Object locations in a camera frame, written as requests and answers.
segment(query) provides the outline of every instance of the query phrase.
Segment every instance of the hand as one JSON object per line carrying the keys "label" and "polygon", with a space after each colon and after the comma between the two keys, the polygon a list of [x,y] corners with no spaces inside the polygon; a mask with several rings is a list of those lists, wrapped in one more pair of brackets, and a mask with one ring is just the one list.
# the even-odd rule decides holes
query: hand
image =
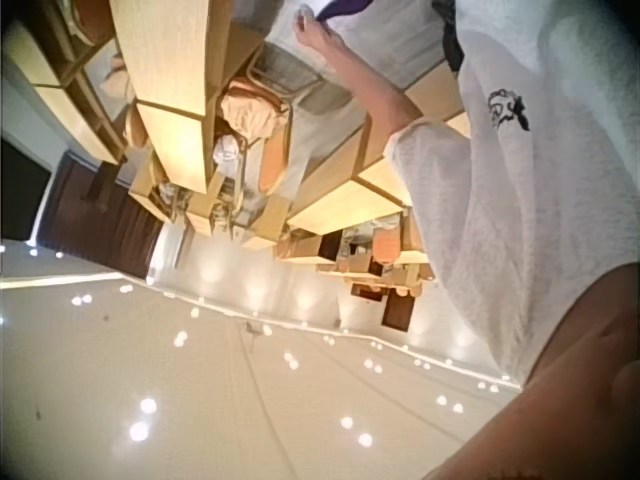
{"label": "hand", "polygon": [[326,56],[332,48],[344,45],[342,37],[326,24],[316,21],[313,11],[306,5],[303,5],[296,12],[293,30],[301,45],[309,47],[323,56]]}

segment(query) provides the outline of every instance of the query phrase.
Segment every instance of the wooden shelf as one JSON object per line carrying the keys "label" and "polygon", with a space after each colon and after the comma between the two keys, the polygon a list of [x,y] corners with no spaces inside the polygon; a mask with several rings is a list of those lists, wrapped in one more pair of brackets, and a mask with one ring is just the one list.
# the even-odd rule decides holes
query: wooden shelf
{"label": "wooden shelf", "polygon": [[324,235],[402,210],[400,202],[354,174],[363,147],[358,130],[302,182],[290,225]]}

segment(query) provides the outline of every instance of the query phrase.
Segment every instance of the wooden furniture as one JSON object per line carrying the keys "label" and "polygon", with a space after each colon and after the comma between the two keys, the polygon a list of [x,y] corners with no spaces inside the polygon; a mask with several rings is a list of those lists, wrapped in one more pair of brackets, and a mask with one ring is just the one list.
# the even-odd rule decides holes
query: wooden furniture
{"label": "wooden furniture", "polygon": [[162,201],[157,190],[158,184],[166,181],[167,175],[154,152],[136,173],[129,195],[158,220],[171,223],[171,209]]}
{"label": "wooden furniture", "polygon": [[251,237],[242,246],[251,250],[275,246],[282,235],[290,207],[291,202],[286,198],[271,195],[262,214],[249,226]]}
{"label": "wooden furniture", "polygon": [[118,164],[125,142],[96,96],[84,66],[107,39],[89,47],[71,37],[53,2],[14,22],[3,39],[3,53],[24,73],[54,116],[96,160]]}
{"label": "wooden furniture", "polygon": [[422,237],[418,231],[416,219],[411,211],[402,216],[401,220],[402,243],[400,255],[394,262],[396,265],[407,263],[429,263],[429,258],[424,252]]}
{"label": "wooden furniture", "polygon": [[213,235],[215,222],[212,216],[214,205],[220,202],[219,195],[225,176],[219,172],[213,174],[207,193],[194,193],[185,212],[196,233],[210,237]]}
{"label": "wooden furniture", "polygon": [[283,261],[303,265],[333,265],[341,241],[342,230],[297,240]]}
{"label": "wooden furniture", "polygon": [[[458,84],[446,63],[441,63],[431,72],[406,90],[407,96],[429,120],[445,121],[450,126],[469,136],[469,121],[463,112],[464,106]],[[365,152],[358,178],[375,185],[403,205],[412,205],[409,192],[390,162],[384,158],[387,138],[380,127],[367,116],[363,127]]]}
{"label": "wooden furniture", "polygon": [[151,142],[172,183],[206,193],[216,103],[264,35],[231,0],[112,0],[120,48]]}
{"label": "wooden furniture", "polygon": [[302,182],[289,224],[324,235],[401,211],[398,200],[355,175],[363,152],[358,130]]}

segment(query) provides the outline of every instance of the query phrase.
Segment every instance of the light fixture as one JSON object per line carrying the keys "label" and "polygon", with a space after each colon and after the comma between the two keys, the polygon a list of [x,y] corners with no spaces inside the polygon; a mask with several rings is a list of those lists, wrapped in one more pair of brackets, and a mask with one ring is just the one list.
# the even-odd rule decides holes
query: light fixture
{"label": "light fixture", "polygon": [[149,425],[145,422],[134,423],[129,429],[129,436],[134,442],[142,442],[149,436]]}
{"label": "light fixture", "polygon": [[364,448],[369,448],[373,444],[373,438],[368,433],[363,433],[358,437],[358,443]]}
{"label": "light fixture", "polygon": [[340,420],[340,425],[342,425],[342,427],[346,428],[347,430],[351,430],[351,427],[353,427],[353,418],[344,417],[342,420]]}
{"label": "light fixture", "polygon": [[142,410],[143,413],[151,415],[152,413],[155,413],[156,410],[158,410],[158,405],[153,398],[145,398],[140,402],[140,410]]}

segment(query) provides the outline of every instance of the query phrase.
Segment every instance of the ceiling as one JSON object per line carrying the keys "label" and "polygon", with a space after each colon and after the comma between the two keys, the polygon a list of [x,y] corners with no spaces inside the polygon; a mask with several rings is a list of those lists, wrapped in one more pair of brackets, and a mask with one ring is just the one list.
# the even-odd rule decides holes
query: ceiling
{"label": "ceiling", "polygon": [[[127,283],[2,292],[9,478],[420,478],[514,396],[369,340],[331,346],[323,333],[274,325],[252,346],[244,320],[204,305],[192,318],[193,304],[137,284],[121,293]],[[72,304],[86,294],[90,304]],[[140,410],[148,397],[152,415]],[[129,428],[139,421],[149,436],[137,443]]]}

